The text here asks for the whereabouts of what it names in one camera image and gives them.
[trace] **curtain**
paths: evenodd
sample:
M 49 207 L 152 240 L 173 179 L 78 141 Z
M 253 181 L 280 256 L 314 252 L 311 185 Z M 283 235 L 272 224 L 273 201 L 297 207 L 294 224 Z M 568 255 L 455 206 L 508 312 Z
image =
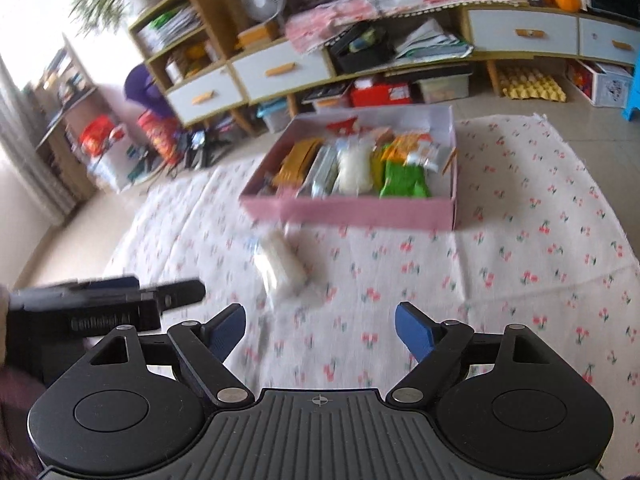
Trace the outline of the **curtain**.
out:
M 76 206 L 76 199 L 36 153 L 35 145 L 46 129 L 0 56 L 0 148 L 35 203 L 53 225 L 59 226 Z

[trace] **egg carton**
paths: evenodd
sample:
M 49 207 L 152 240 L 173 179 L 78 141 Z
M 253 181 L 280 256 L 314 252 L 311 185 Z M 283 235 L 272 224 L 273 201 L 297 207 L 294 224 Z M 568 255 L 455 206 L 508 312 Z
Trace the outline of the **egg carton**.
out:
M 510 99 L 546 99 L 566 102 L 566 94 L 549 75 L 537 68 L 515 67 L 498 71 L 502 93 Z

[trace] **orange ornament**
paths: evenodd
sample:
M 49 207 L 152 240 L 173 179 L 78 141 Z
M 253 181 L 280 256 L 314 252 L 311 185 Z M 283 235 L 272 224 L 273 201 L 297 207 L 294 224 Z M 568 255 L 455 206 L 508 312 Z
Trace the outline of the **orange ornament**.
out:
M 578 12 L 582 8 L 582 0 L 556 0 L 556 5 L 566 12 Z

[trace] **purple chair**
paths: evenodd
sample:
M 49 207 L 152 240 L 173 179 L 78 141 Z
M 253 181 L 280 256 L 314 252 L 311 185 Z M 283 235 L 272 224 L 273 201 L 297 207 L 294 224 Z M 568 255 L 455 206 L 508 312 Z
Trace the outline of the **purple chair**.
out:
M 144 64 L 139 64 L 129 72 L 124 82 L 124 95 L 127 99 L 141 104 L 160 118 L 175 117 Z

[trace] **drawer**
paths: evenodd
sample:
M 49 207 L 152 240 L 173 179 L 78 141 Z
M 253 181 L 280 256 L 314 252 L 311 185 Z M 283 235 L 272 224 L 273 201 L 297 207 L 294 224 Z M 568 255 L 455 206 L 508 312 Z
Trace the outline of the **drawer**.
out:
M 175 90 L 169 90 L 166 98 L 182 124 L 192 123 L 217 110 L 244 101 L 226 66 L 203 74 Z
M 578 54 L 578 18 L 531 10 L 470 10 L 479 51 Z
M 580 55 L 633 65 L 640 32 L 613 23 L 580 18 Z
M 321 52 L 301 56 L 289 43 L 279 43 L 232 62 L 250 101 L 329 79 Z

